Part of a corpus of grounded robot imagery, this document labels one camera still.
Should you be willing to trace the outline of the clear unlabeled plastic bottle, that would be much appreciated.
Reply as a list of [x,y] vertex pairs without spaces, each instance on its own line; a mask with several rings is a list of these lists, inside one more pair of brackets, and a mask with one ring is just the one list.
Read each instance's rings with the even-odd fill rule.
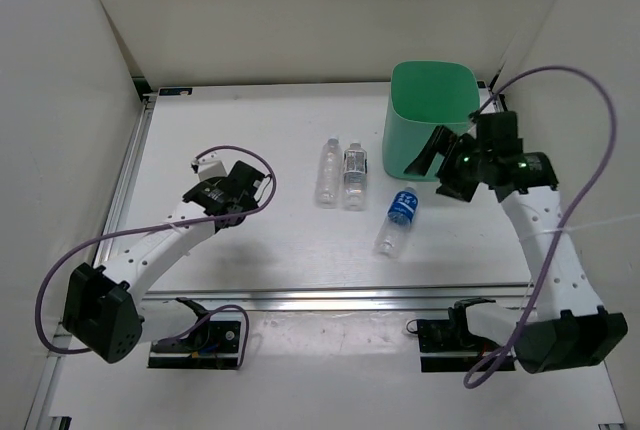
[[337,136],[330,137],[324,144],[314,190],[315,203],[322,208],[337,206],[342,168],[342,150]]

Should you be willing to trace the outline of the clear bottle blue label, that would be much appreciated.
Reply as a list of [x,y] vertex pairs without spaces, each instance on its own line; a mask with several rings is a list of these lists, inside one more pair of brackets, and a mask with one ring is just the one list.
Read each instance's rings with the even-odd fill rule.
[[374,250],[389,258],[400,255],[417,213],[419,199],[413,186],[395,194],[374,243]]

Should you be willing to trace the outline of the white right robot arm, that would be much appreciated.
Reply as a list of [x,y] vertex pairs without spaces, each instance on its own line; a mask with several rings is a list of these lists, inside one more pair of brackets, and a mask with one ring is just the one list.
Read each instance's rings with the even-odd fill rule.
[[534,288],[521,311],[481,297],[456,302],[447,321],[427,327],[434,349],[476,350],[488,343],[493,361],[481,366],[483,372],[498,368],[508,355],[532,374],[600,364],[628,325],[623,314],[605,309],[564,231],[567,214],[559,207],[549,158],[524,151],[515,128],[483,137],[438,125],[407,173],[425,173],[436,156],[443,158],[438,194],[469,202],[481,184],[495,193],[521,243]]

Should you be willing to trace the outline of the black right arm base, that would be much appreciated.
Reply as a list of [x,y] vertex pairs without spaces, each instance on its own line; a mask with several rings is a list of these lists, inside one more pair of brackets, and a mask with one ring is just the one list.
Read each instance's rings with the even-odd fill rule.
[[471,298],[449,307],[445,319],[413,319],[405,330],[418,338],[423,373],[467,372],[507,343],[520,315],[493,299]]

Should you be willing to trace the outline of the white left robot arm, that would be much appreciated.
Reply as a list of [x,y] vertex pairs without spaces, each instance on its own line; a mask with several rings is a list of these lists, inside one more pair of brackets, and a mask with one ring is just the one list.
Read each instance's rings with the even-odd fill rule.
[[148,290],[180,259],[219,231],[240,225],[255,211],[265,174],[238,161],[222,166],[182,197],[160,230],[149,231],[98,267],[70,275],[62,325],[108,363],[143,342],[177,340],[188,350],[206,345],[206,309],[186,297],[145,303]]

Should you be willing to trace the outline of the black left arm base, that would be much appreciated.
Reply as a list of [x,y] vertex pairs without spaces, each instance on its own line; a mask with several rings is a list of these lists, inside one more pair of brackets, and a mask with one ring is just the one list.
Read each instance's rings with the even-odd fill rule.
[[162,370],[238,370],[244,354],[241,314],[216,315],[193,334],[151,344],[147,367]]

